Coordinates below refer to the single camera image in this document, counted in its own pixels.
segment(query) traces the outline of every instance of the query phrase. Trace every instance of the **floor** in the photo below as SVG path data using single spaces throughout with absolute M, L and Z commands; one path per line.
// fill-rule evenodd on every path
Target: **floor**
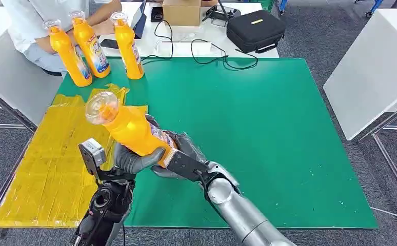
M 366 23 L 363 18 L 373 1 L 354 5 L 351 0 L 290 0 L 282 20 L 286 36 L 279 43 L 281 57 L 305 58 L 339 131 L 344 147 L 371 206 L 397 213 L 397 181 L 372 139 L 363 143 L 344 140 L 322 85 Z M 390 7 L 385 0 L 382 7 Z M 0 111 L 0 123 L 14 120 Z M 0 185 L 28 138 L 26 130 L 0 130 Z M 380 138 L 397 163 L 397 131 Z M 379 230 L 284 230 L 298 246 L 397 245 L 397 218 L 374 212 Z M 10 229 L 0 245 L 70 245 L 72 229 Z M 230 230 L 127 229 L 127 245 L 236 245 Z M 120 232 L 114 245 L 123 244 Z

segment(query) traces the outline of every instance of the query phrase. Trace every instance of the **clear bottle cap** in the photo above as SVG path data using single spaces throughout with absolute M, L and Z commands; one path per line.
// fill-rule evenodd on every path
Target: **clear bottle cap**
M 69 14 L 70 18 L 72 18 L 72 24 L 81 24 L 85 21 L 85 13 L 82 10 L 73 11 Z
M 112 92 L 101 92 L 90 100 L 85 106 L 85 117 L 94 125 L 110 123 L 118 113 L 118 99 Z
M 51 33 L 59 32 L 61 29 L 61 21 L 59 19 L 50 19 L 43 23 L 43 27 Z
M 114 12 L 111 15 L 111 21 L 114 23 L 115 26 L 127 25 L 128 16 L 122 11 Z

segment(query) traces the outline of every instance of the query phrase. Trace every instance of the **white table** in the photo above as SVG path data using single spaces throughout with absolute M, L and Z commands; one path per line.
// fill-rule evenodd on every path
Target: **white table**
M 397 9 L 374 13 L 324 91 L 347 140 L 397 110 Z
M 62 78 L 48 75 L 14 48 L 7 32 L 11 25 L 5 8 L 0 7 L 0 99 L 38 125 Z
M 123 12 L 128 15 L 128 22 L 132 21 L 132 17 L 139 8 L 141 3 L 122 3 Z M 154 30 L 157 23 L 153 23 L 150 21 L 152 7 L 161 6 L 158 3 L 147 3 L 145 8 L 145 15 L 147 16 L 146 24 L 144 27 L 143 37 L 141 39 L 136 39 L 135 43 L 138 47 L 138 51 L 140 52 L 141 57 L 149 56 L 149 55 L 158 55 L 158 56 L 170 56 L 171 46 L 167 49 L 166 46 L 161 45 L 161 41 L 168 41 L 166 38 L 156 37 L 154 35 Z M 262 5 L 259 3 L 224 3 L 223 6 L 236 8 L 241 11 L 241 14 L 251 13 L 257 10 L 262 9 Z M 209 8 L 202 8 L 201 9 L 201 19 L 205 17 L 205 12 Z M 211 19 L 207 19 L 201 23 L 199 27 L 181 27 L 181 26 L 172 26 L 173 29 L 173 41 L 187 41 L 191 42 L 193 39 L 204 39 L 213 44 L 217 45 L 218 47 L 222 48 L 226 51 L 227 55 L 231 57 L 250 57 L 243 53 L 235 51 L 237 48 L 235 44 L 230 41 L 226 36 L 226 28 L 219 27 L 213 25 L 211 23 Z M 157 30 L 158 35 L 162 36 L 169 36 L 169 28 L 168 26 L 160 24 Z M 115 36 L 112 35 L 103 35 L 99 38 L 99 41 L 102 42 L 104 39 L 115 39 Z M 104 53 L 107 56 L 120 56 L 120 53 L 116 49 L 110 48 L 103 48 Z M 207 56 L 207 57 L 218 57 L 221 56 L 221 51 L 217 48 L 212 47 L 210 53 L 204 55 L 197 55 L 197 56 Z M 256 57 L 267 57 L 267 58 L 278 58 L 279 54 L 277 53 L 277 49 L 273 49 L 271 51 L 256 54 L 253 53 Z M 191 56 L 190 52 L 190 44 L 183 46 L 175 46 L 174 47 L 174 54 L 173 56 L 177 57 L 184 57 L 184 56 Z

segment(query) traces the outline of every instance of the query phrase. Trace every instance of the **yellow bottle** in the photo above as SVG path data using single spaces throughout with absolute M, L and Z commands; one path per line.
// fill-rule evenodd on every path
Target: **yellow bottle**
M 52 49 L 58 52 L 64 66 L 72 77 L 73 82 L 79 87 L 91 84 L 92 76 L 88 71 L 82 58 L 77 53 L 72 40 L 67 33 L 61 28 L 61 22 L 58 20 L 48 20 L 44 22 L 44 27 L 49 31 L 50 45 Z
M 163 168 L 171 148 L 177 148 L 173 139 L 149 123 L 140 110 L 119 106 L 112 92 L 101 92 L 88 100 L 85 117 L 92 124 L 104 125 L 117 142 L 140 156 L 151 154 L 157 147 L 164 147 L 165 153 L 158 162 Z
M 126 67 L 126 76 L 130 79 L 142 78 L 144 70 L 140 54 L 133 41 L 135 33 L 128 25 L 126 15 L 123 12 L 115 12 L 111 15 L 111 20 L 114 23 L 118 49 Z
M 93 28 L 85 20 L 85 13 L 83 11 L 74 11 L 70 13 L 70 17 L 73 23 L 73 35 L 84 54 L 85 60 L 87 60 L 91 72 L 98 78 L 106 77 L 111 71 L 111 67 L 106 60 Z

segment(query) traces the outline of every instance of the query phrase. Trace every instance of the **table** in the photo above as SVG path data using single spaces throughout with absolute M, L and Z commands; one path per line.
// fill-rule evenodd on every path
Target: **table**
M 397 9 L 376 12 L 323 88 L 347 140 L 397 110 Z
M 137 11 L 141 3 L 122 3 L 123 7 L 123 12 L 125 12 L 129 18 L 128 22 L 130 23 L 132 21 L 132 16 L 134 13 Z M 231 7 L 231 8 L 236 8 L 241 11 L 241 14 L 247 14 L 251 13 L 257 10 L 262 9 L 262 5 L 260 3 L 223 3 L 224 6 Z M 144 32 L 143 32 L 143 38 L 142 39 L 136 39 L 135 43 L 138 47 L 138 51 L 140 52 L 141 57 L 146 57 L 149 55 L 158 55 L 158 56 L 169 56 L 169 53 L 164 52 L 164 50 L 156 50 L 156 44 L 160 40 L 165 40 L 165 38 L 159 38 L 154 35 L 154 30 L 157 25 L 157 23 L 150 22 L 150 14 L 151 14 L 151 9 L 152 7 L 155 6 L 161 6 L 161 4 L 158 3 L 147 3 L 146 8 L 144 10 L 145 15 L 147 16 L 146 19 L 146 25 L 144 27 Z M 209 8 L 202 8 L 201 9 L 201 15 L 202 18 L 204 18 L 204 14 L 206 10 Z M 235 44 L 230 41 L 227 36 L 226 36 L 226 28 L 225 27 L 218 27 L 216 25 L 213 25 L 211 23 L 211 19 L 207 19 L 199 27 L 181 27 L 181 26 L 172 26 L 173 29 L 173 41 L 192 41 L 193 39 L 200 38 L 204 39 L 207 41 L 212 42 L 213 44 L 219 46 L 223 50 L 226 51 L 227 55 L 230 57 L 249 57 L 246 54 L 240 53 L 235 51 L 237 48 Z M 163 24 L 160 25 L 158 28 L 157 33 L 159 35 L 169 35 L 169 28 L 168 26 L 165 26 Z M 102 42 L 104 39 L 115 39 L 115 35 L 102 35 L 99 38 L 99 41 Z M 107 56 L 120 56 L 120 53 L 116 49 L 111 49 L 111 48 L 105 48 L 104 53 Z M 257 57 L 268 57 L 268 58 L 278 58 L 279 54 L 277 53 L 277 49 L 270 50 L 268 52 L 262 53 L 262 54 L 256 54 L 254 53 L 255 56 Z M 187 52 L 184 53 L 177 53 L 176 51 L 174 52 L 173 56 L 191 56 L 190 50 L 188 47 Z M 211 49 L 211 53 L 206 54 L 205 56 L 207 57 L 217 57 L 221 56 L 221 52 L 213 48 Z
M 262 58 L 254 69 L 228 71 L 221 61 L 201 66 L 179 57 L 144 65 L 145 76 L 133 81 L 120 59 L 109 61 L 106 78 L 78 88 L 67 76 L 58 93 L 87 100 L 94 87 L 130 88 L 127 105 L 148 105 L 163 129 L 187 132 L 278 228 L 377 228 L 303 59 Z M 125 225 L 227 227 L 195 183 L 150 170 L 136 181 Z
M 18 52 L 7 32 L 9 28 L 11 19 L 5 8 L 0 7 L 0 71 L 7 70 L 0 73 L 0 106 L 35 131 L 62 78 L 46 74 Z

